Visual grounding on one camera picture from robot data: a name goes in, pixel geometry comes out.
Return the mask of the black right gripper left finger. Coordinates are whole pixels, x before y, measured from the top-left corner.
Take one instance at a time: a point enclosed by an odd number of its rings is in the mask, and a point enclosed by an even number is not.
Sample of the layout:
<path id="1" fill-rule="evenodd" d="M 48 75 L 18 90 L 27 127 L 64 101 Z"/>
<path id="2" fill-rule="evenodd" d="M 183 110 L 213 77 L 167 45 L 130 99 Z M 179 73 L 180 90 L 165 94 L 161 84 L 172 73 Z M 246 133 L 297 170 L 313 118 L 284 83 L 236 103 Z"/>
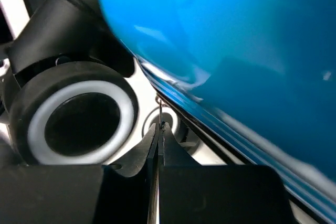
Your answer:
<path id="1" fill-rule="evenodd" d="M 1 168 L 1 223 L 156 223 L 158 135 L 110 165 Z"/>

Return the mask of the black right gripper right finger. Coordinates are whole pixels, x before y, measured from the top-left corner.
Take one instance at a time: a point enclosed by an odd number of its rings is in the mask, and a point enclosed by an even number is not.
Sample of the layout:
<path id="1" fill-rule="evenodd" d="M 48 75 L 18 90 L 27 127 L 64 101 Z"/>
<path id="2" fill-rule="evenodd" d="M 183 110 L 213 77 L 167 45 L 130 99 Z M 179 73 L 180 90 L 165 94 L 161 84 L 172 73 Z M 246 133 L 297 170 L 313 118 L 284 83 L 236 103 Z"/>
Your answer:
<path id="1" fill-rule="evenodd" d="M 295 223 L 279 175 L 262 165 L 200 165 L 160 130 L 160 223 Z"/>

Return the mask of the blue hard-shell suitcase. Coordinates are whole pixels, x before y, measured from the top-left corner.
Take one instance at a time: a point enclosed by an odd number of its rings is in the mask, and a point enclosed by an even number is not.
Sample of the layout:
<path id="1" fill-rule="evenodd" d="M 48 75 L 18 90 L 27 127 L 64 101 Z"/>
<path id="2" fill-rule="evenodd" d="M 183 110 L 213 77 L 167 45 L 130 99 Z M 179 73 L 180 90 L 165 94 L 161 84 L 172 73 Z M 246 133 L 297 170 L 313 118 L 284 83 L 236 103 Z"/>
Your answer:
<path id="1" fill-rule="evenodd" d="M 200 165 L 262 165 L 335 223 L 335 0 L 24 0 L 1 105 L 24 165 L 110 165 L 152 124 Z"/>

